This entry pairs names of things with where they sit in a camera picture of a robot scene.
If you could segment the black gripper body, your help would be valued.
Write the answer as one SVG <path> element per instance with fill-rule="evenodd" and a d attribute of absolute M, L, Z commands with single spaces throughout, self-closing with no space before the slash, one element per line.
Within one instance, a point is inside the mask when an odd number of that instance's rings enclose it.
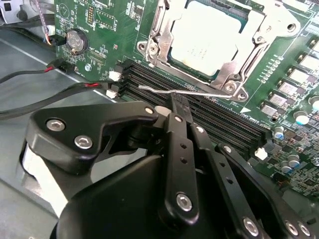
<path fill-rule="evenodd" d="M 236 239 L 211 171 L 197 173 L 198 221 L 167 225 L 159 209 L 165 161 L 143 157 L 78 192 L 52 231 L 53 239 Z"/>

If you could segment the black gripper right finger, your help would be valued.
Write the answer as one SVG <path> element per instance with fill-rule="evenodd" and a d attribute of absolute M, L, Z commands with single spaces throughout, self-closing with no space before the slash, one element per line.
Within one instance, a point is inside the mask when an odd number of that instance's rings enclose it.
<path fill-rule="evenodd" d="M 195 165 L 207 173 L 210 208 L 221 202 L 226 235 L 252 239 L 314 239 L 316 235 L 247 161 L 223 142 L 214 146 L 210 134 L 193 122 L 187 98 L 181 99 L 187 135 L 193 142 Z"/>

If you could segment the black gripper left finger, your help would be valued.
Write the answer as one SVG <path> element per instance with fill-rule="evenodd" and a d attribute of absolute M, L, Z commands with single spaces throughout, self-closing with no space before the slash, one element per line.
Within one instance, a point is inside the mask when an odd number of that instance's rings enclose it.
<path fill-rule="evenodd" d="M 199 200 L 182 98 L 173 94 L 163 107 L 135 101 L 38 110 L 28 121 L 21 165 L 52 194 L 60 218 L 78 192 L 143 157 L 160 157 L 166 163 L 161 218 L 192 226 Z"/>

